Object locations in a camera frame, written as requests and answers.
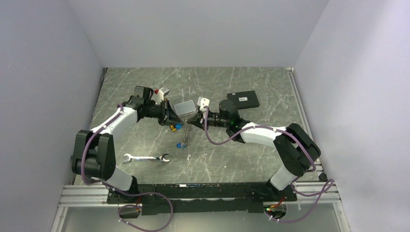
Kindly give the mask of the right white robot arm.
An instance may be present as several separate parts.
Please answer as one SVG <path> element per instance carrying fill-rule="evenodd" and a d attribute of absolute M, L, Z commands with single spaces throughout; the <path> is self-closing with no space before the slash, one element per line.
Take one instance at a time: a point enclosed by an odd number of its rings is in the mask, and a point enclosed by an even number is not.
<path fill-rule="evenodd" d="M 239 115 L 238 108 L 230 100 L 222 100 L 219 103 L 219 112 L 214 113 L 209 109 L 209 99 L 201 98 L 197 113 L 188 119 L 187 123 L 203 129 L 209 142 L 214 145 L 217 145 L 217 142 L 210 138 L 209 127 L 226 129 L 229 137 L 220 142 L 220 145 L 236 141 L 275 148 L 282 166 L 267 182 L 266 194 L 273 201 L 283 197 L 285 188 L 292 182 L 307 172 L 315 171 L 314 162 L 321 155 L 319 147 L 299 124 L 270 127 L 250 122 Z"/>

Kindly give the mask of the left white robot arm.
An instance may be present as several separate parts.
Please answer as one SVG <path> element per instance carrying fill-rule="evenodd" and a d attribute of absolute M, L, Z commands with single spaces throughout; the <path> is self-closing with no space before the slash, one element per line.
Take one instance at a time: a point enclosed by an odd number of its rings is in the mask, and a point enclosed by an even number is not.
<path fill-rule="evenodd" d="M 149 87 L 136 86 L 133 95 L 118 104 L 114 114 L 101 125 L 80 130 L 71 156 L 72 172 L 80 175 L 86 185 L 102 182 L 120 191 L 125 202 L 136 201 L 139 196 L 137 179 L 117 167 L 114 141 L 145 117 L 157 119 L 161 126 L 184 124 L 165 96 L 158 94 Z"/>

